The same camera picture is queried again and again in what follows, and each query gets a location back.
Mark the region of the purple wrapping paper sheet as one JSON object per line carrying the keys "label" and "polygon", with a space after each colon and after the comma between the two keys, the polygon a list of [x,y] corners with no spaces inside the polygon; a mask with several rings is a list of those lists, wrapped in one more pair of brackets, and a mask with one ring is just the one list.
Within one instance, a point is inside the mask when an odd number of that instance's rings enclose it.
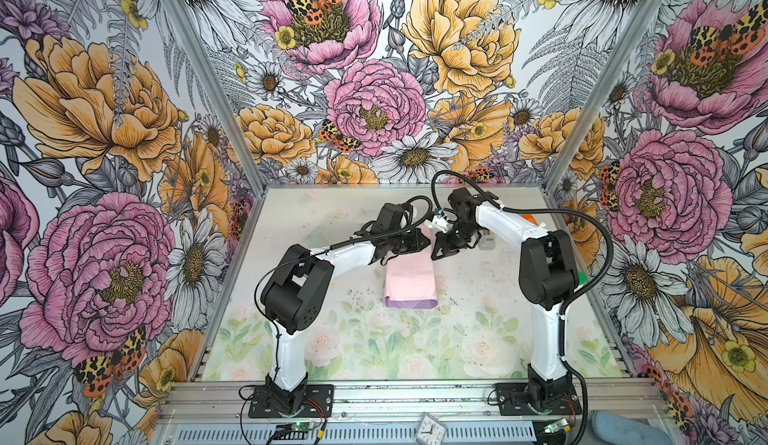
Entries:
{"label": "purple wrapping paper sheet", "polygon": [[416,257],[401,257],[385,266],[386,307],[427,310],[438,305],[431,252],[432,244]]}

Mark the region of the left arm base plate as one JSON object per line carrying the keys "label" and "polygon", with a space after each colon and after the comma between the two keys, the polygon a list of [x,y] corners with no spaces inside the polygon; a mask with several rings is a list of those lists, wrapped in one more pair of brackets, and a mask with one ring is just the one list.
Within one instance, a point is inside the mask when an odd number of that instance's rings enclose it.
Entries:
{"label": "left arm base plate", "polygon": [[329,418],[335,387],[330,384],[300,385],[295,391],[277,386],[256,386],[249,401],[251,419]]}

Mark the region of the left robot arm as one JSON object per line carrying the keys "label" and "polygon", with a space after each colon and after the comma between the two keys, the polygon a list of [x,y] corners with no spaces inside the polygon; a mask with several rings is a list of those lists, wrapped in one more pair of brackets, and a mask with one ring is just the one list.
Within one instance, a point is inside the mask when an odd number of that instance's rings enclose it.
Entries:
{"label": "left robot arm", "polygon": [[424,226],[365,233],[325,248],[300,244],[288,248],[255,299],[274,330],[275,351],[265,378],[265,407],[284,416],[297,415],[308,400],[304,332],[320,315],[331,282],[341,275],[430,245]]}

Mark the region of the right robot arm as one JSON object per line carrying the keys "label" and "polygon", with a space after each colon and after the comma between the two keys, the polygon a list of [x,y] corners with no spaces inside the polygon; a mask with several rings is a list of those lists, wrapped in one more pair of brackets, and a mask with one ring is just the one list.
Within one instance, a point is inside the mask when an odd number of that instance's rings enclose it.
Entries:
{"label": "right robot arm", "polygon": [[468,249],[471,240],[483,230],[519,253],[518,285],[531,304],[533,332],[527,402],[533,410],[543,413],[574,393],[574,373],[566,365],[566,303],[575,297],[580,277],[568,233],[549,230],[528,219],[541,212],[497,207],[470,196],[467,204],[453,207],[452,220],[444,210],[435,210],[429,226],[435,231],[434,260]]}

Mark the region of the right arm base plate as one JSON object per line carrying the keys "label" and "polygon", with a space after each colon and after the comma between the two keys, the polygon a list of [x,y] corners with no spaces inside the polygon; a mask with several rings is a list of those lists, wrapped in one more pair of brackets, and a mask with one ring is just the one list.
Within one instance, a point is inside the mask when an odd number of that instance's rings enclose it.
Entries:
{"label": "right arm base plate", "polygon": [[573,385],[548,395],[522,382],[498,383],[491,397],[502,416],[580,415],[582,405]]}

